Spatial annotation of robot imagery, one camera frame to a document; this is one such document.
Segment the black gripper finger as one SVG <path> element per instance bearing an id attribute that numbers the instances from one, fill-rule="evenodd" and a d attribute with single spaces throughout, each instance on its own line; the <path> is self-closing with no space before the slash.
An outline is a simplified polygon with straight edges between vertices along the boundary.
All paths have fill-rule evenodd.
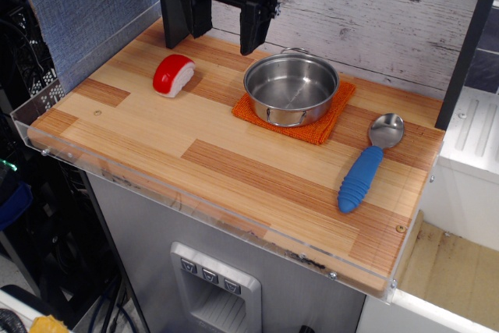
<path id="1" fill-rule="evenodd" d="M 189 33 L 198 38 L 212 28 L 211 0 L 180 0 Z"/>
<path id="2" fill-rule="evenodd" d="M 246 2 L 241 8 L 240 53 L 249 55 L 262 45 L 272 19 L 270 2 Z"/>

